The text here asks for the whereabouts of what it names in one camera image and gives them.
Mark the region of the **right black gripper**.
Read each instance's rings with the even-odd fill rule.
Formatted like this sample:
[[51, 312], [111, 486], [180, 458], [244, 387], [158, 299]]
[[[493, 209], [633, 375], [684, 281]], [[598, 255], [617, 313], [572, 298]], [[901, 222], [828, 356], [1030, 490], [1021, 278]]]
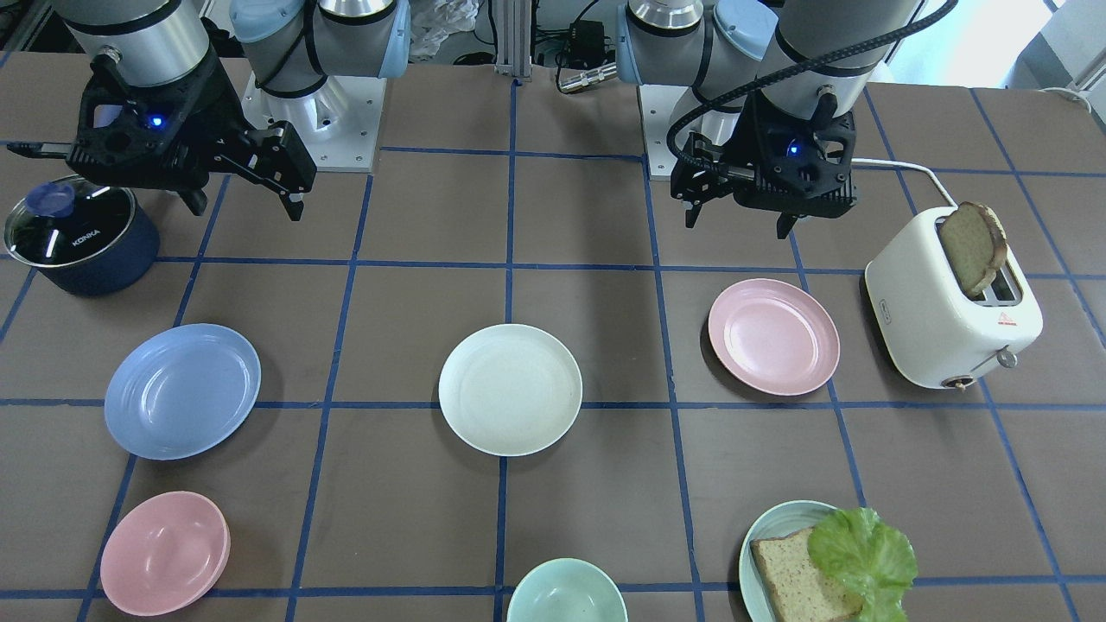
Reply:
[[100, 186], [174, 193], [197, 217], [208, 208], [210, 174], [225, 172], [276, 194], [289, 220], [302, 219], [303, 196], [315, 184], [315, 159], [291, 122], [257, 129], [246, 121], [216, 48], [160, 86], [126, 84], [119, 53], [100, 51], [90, 66], [75, 137], [15, 142], [8, 151], [63, 159]]

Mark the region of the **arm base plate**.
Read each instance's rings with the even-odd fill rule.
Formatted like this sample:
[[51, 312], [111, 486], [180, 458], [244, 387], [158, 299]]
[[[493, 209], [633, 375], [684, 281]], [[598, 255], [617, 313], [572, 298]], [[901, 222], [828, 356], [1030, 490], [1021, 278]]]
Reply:
[[291, 122], [320, 172], [371, 174], [389, 85], [388, 79], [328, 76], [315, 93], [279, 99], [249, 84], [241, 103], [255, 126]]
[[[677, 158], [667, 147], [667, 133], [672, 124], [700, 104], [690, 86], [661, 86], [641, 84], [639, 86], [639, 108], [641, 134], [653, 182], [667, 182], [671, 177]], [[677, 145], [684, 146], [689, 131], [702, 134], [714, 145], [723, 145], [734, 134], [739, 111], [708, 111], [696, 118], [677, 137]]]

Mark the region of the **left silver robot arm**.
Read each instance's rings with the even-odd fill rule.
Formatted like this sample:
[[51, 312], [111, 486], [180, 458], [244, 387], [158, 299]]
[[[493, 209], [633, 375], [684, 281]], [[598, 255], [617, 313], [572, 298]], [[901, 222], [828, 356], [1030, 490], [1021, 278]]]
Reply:
[[678, 86], [664, 146], [675, 200], [693, 227], [703, 206], [838, 218], [858, 201], [854, 105], [888, 33], [917, 1], [628, 1], [619, 7], [620, 81]]

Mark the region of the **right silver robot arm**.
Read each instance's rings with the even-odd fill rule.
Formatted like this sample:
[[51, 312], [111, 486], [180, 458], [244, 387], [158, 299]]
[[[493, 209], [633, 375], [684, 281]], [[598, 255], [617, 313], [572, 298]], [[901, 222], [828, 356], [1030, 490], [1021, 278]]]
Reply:
[[56, 1], [90, 59], [70, 143], [15, 142], [25, 158], [62, 159], [100, 186], [178, 194], [206, 211], [210, 174], [237, 175], [276, 194], [289, 219], [317, 166], [307, 137], [348, 118], [340, 76], [394, 79], [410, 60], [407, 1], [233, 1], [233, 35], [254, 86], [276, 103], [257, 125], [244, 108], [210, 30], [186, 1]]

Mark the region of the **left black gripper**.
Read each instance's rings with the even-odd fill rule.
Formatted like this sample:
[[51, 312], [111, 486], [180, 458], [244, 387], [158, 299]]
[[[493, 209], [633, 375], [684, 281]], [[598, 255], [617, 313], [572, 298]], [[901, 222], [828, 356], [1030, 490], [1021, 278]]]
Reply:
[[[838, 218], [858, 203], [852, 180], [855, 120], [837, 113], [836, 94], [815, 99], [808, 118], [792, 117], [761, 92], [747, 99], [734, 134], [723, 145], [687, 138], [671, 173], [671, 196], [684, 204], [684, 224], [693, 228], [703, 205], [731, 197], [752, 209], [778, 212], [779, 240], [799, 218]], [[714, 173], [690, 164], [708, 159]]]

